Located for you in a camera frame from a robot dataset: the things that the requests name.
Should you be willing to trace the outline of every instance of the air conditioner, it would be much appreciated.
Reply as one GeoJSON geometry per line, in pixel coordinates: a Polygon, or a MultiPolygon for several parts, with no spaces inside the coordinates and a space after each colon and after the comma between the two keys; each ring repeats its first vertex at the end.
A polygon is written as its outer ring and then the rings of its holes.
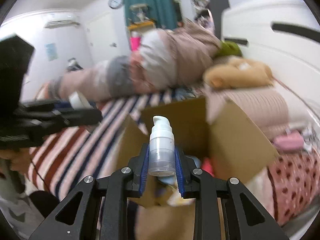
{"type": "Polygon", "coordinates": [[[45,20],[45,28],[54,29],[65,26],[80,26],[79,17],[71,12],[50,13],[45,20]]]}

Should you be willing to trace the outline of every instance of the white pump dispenser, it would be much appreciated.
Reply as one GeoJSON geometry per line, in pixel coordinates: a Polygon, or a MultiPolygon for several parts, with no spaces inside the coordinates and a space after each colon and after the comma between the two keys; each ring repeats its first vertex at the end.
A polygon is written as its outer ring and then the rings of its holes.
{"type": "Polygon", "coordinates": [[[163,116],[153,117],[149,143],[149,174],[158,177],[175,174],[174,136],[169,120],[163,116]]]}

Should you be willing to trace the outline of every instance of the triangular cutout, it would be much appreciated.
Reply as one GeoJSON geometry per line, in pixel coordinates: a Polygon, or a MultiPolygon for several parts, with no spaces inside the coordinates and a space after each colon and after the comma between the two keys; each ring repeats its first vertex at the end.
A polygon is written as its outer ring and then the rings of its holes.
{"type": "Polygon", "coordinates": [[[240,199],[249,226],[255,226],[257,224],[265,222],[264,216],[250,201],[245,193],[240,193],[240,199]]]}
{"type": "Polygon", "coordinates": [[[82,195],[83,192],[78,192],[58,213],[58,215],[56,216],[56,220],[70,226],[73,225],[76,219],[82,195]]]}

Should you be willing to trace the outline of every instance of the headboard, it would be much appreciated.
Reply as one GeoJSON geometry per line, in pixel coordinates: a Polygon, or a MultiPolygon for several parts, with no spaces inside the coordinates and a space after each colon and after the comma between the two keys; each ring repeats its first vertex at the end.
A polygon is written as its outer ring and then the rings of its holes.
{"type": "Polygon", "coordinates": [[[226,9],[221,37],[320,109],[320,26],[303,0],[252,0],[226,9]]]}

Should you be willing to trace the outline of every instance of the curtain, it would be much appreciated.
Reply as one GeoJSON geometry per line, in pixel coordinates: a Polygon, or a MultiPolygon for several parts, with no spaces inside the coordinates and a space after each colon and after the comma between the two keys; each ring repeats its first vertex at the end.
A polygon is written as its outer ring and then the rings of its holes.
{"type": "Polygon", "coordinates": [[[146,16],[156,23],[157,28],[173,30],[177,27],[177,16],[172,0],[124,0],[127,26],[131,23],[130,19],[135,19],[135,14],[130,10],[130,6],[137,3],[148,4],[146,16]]]}

